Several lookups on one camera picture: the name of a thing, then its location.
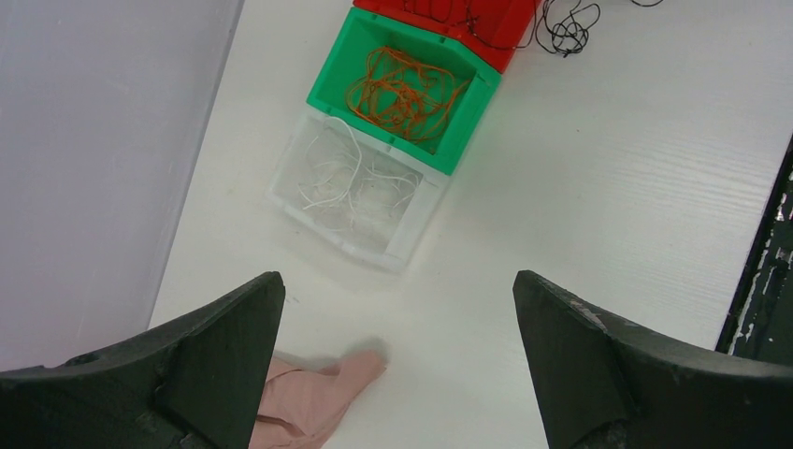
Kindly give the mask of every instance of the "black surface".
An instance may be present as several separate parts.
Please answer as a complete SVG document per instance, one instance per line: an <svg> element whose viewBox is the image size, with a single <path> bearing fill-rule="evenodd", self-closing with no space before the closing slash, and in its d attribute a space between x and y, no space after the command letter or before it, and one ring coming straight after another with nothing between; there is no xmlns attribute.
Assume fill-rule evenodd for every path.
<svg viewBox="0 0 793 449"><path fill-rule="evenodd" d="M0 373L0 448L245 448L285 291L267 273L54 369Z"/></svg>
<svg viewBox="0 0 793 449"><path fill-rule="evenodd" d="M793 447L793 369L668 338L532 272L514 295L552 449Z"/></svg>
<svg viewBox="0 0 793 449"><path fill-rule="evenodd" d="M793 366L793 277L788 275L793 259L791 178L793 140L760 221L716 351Z"/></svg>

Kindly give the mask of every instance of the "white wire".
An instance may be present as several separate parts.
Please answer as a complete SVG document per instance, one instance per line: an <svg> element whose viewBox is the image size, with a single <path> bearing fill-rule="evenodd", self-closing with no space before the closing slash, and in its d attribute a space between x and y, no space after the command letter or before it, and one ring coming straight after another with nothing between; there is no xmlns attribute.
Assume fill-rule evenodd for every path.
<svg viewBox="0 0 793 449"><path fill-rule="evenodd" d="M320 214L324 215L327 211L329 211L331 209L342 207L343 203L345 202L345 199L346 199L346 203L349 205L350 212L352 213L352 216L350 217L349 228L350 229L355 229L357 223L359 222L358 219L359 219L359 215L360 214L359 214L359 210L358 209L361 209L362 211L366 212L368 215L376 214L376 212L373 212L372 210L369 210L368 208L361 206L362 205L361 195L362 195L362 192L364 191L368 181L389 181L388 184L391 185L392 187L394 187L394 189L396 190L398 195L402 195L403 194L403 185L405 187L410 186L409 192L406 195L404 195L401 199L399 199L393 206L390 207L390 210L388 211L387 217L384 217L384 218L382 218L380 220L375 220L373 217L367 217L368 218L367 221L369 221L371 223L383 223L383 222L388 221L389 218L393 218L394 217L394 211L399 206L405 204L406 202L410 201L413 198L413 196L415 194L415 191L418 188L418 184L421 182L421 177L418 174L414 173L414 172L410 172L410 173L406 174L405 176L391 176L391 175L382 174L381 172L379 172L379 170L377 170L375 168L375 160L374 159L372 159L371 168L364 166L363 165L364 152L361 150L361 147L360 147L360 144L358 143L357 138L355 138L355 133L354 133L353 129L346 122L344 122L342 119L340 119L339 117L330 117L330 116L328 116L328 117L326 117L323 120L323 129L317 134L317 136L311 141L309 146L306 148L306 156L307 157L309 156L310 151L313 148L313 146L319 141L319 139L322 136L322 134L327 129L333 130L333 128L329 128L328 125L327 125L327 123L329 121L339 122L347 130L347 133L350 135L350 139L352 140L353 145L354 145L354 147L355 147L355 149L357 151L357 156L358 157L356 158L353 154L350 154L349 152L346 152L346 151L342 153L345 156L345 158L349 158L350 162L354 163L354 167L351 166L351 165L348 165L346 163L342 163L342 162L340 162L338 160L331 160L331 161L323 162L323 163L321 163L319 165L311 167L311 171L314 173L314 176L315 176L315 179L316 179L316 177L319 176L319 173L318 173L318 169L319 168L331 167L334 164L338 164L339 165L339 167L336 168L335 170L331 169L332 173L330 173L328 176L323 176L322 177L322 179L323 179L322 181L317 181L317 182L314 182L314 183L299 183L297 185L297 189L298 189L299 194L308 203L307 206L305 206L303 208L303 210L310 210L310 209L313 209L313 208L318 208L318 209L322 210L322 212L320 212ZM350 148L350 146L347 144L347 142L344 142L337 133L332 133L332 136L335 137L338 140L338 142L341 144L341 146L343 146L343 147L345 147L347 149ZM364 179L361 180L360 186L356 189L355 193L353 194L353 187L355 185L356 178L358 177L359 173L361 172L361 168L363 168L368 173L368 175ZM344 189L342 189L337 195L335 195L333 197L330 197L330 198L327 198L327 199L316 200L316 199L311 199L312 196L316 196L316 195L309 195L309 194L307 194L304 191L304 189L307 189L307 188L308 189L313 189L314 190L314 194L317 194L319 192L319 190L321 189L321 187L331 183L331 181L334 178L336 178L341 171L344 171L344 170L351 170L350 181L347 183L346 187ZM341 230L344 230L345 228L333 229L333 228L327 227L327 229L328 230L332 230L332 231L341 231Z"/></svg>

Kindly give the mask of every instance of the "red plastic bin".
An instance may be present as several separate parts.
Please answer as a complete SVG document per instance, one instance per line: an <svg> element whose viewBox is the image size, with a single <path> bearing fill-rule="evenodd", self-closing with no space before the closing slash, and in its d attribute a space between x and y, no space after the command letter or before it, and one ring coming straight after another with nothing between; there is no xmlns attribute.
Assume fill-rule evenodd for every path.
<svg viewBox="0 0 793 449"><path fill-rule="evenodd" d="M536 11L535 0L353 0L356 7L458 40L504 73ZM470 5L474 32L469 29Z"/></svg>

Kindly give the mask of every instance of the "clear plastic bin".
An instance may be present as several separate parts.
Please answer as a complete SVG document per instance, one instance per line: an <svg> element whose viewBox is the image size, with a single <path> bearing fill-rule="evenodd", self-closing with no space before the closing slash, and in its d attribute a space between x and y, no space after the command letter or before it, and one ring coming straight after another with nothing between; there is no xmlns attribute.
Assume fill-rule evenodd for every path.
<svg viewBox="0 0 793 449"><path fill-rule="evenodd" d="M400 271L449 179L342 119L309 108L268 196L345 253Z"/></svg>

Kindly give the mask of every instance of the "white string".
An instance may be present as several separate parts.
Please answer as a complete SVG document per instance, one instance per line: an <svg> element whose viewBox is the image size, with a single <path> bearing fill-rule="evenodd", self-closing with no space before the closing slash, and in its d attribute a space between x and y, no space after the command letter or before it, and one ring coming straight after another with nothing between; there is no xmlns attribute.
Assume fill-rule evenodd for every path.
<svg viewBox="0 0 793 449"><path fill-rule="evenodd" d="M386 175L384 173L381 173L379 170L375 168L374 159L372 159L371 168L364 166L363 165L364 152L361 150L360 144L358 143L358 140L355 138L355 133L353 129L339 117L326 117L323 120L322 130L317 134L317 136L311 141L309 146L306 148L307 158L309 158L311 149L314 147L314 145L317 144L323 133L327 129L331 129L331 130L333 129L327 125L327 123L332 120L341 123L342 126L347 130L347 133L350 135L350 138L357 152L357 157L355 157L355 155L353 154L350 154L349 152L342 152L344 157L342 158L341 161L337 158L336 160L330 160L312 166L311 172L315 180L319 179L319 181L311 182L311 183L299 183L297 185L300 196L302 196L307 203L307 205L303 208L303 210L310 210L316 208L320 210L320 215L324 215L330 210L334 210L334 209L341 210L341 208L343 208L346 203L349 206L350 213L352 215L350 218L349 228L353 229L355 228L356 223L358 222L357 219L361 215L360 212L365 212L367 215L374 215L377 213L372 211L370 208L366 208L363 206L364 203L362 201L361 196L364 194L366 185L370 184L373 187L374 182L388 181L388 185L393 187L398 195L403 195L402 198L399 199L394 205L390 206L390 209L387 213L387 217L383 217L380 220L374 220L373 217L366 217L366 218L368 219L369 222L373 224L383 223L388 221L389 218L394 218L394 212L397 210L397 208L404 205L406 202L409 202L415 195L415 191L418 188L418 184L421 181L420 176L414 172L409 172L405 176L401 176L401 177ZM332 136L334 136L338 140L338 143L340 143L341 146L347 149L351 148L346 142L341 140L340 136L337 133L332 133ZM362 171L361 168L363 168L366 171L367 176L360 180L360 186L357 189L355 189L355 192L353 192L356 178L359 176L359 174ZM326 170L329 170L330 173L327 173L321 177L319 172ZM334 193L332 191L331 193L328 193L327 191L323 192L324 187L326 186L332 187L333 184L332 181L336 177L347 171L350 172L350 181L346 183L346 186L342 190L338 191L337 193ZM333 195L333 196L325 199L319 199L319 200L316 199L317 196L327 196L327 195ZM382 203L382 205L384 208L389 208L389 205L385 203ZM347 228L348 228L347 226L338 229L332 229L328 227L328 229L332 231L341 231Z"/></svg>

